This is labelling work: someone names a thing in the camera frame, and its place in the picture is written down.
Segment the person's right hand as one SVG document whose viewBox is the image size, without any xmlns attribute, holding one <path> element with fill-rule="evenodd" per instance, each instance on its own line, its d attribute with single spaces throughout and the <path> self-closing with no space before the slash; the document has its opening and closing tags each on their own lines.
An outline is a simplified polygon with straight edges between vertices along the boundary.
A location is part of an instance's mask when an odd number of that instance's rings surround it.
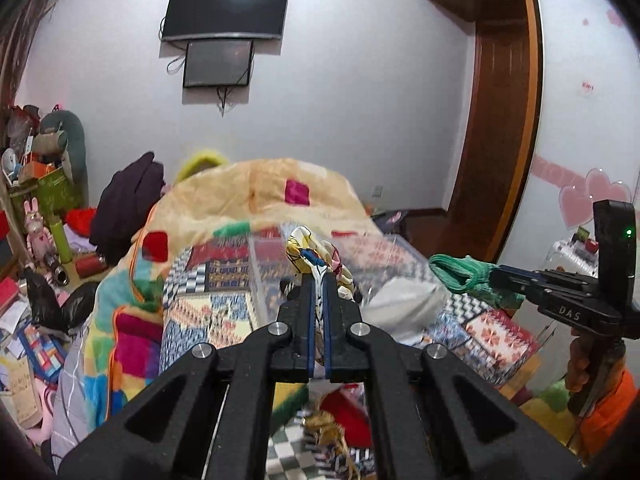
<svg viewBox="0 0 640 480">
<path fill-rule="evenodd" d="M 583 334 L 576 328 L 570 333 L 574 337 L 570 344 L 570 359 L 567 363 L 565 375 L 565 387 L 571 393 L 578 393 L 582 387 L 589 382 L 590 375 L 587 373 L 589 365 L 589 353 L 591 348 L 591 338 L 588 334 Z M 600 392 L 599 400 L 604 399 L 609 393 L 617 388 L 620 378 L 626 365 L 626 348 L 623 348 L 620 357 L 612 365 L 608 372 L 608 379 Z"/>
</svg>

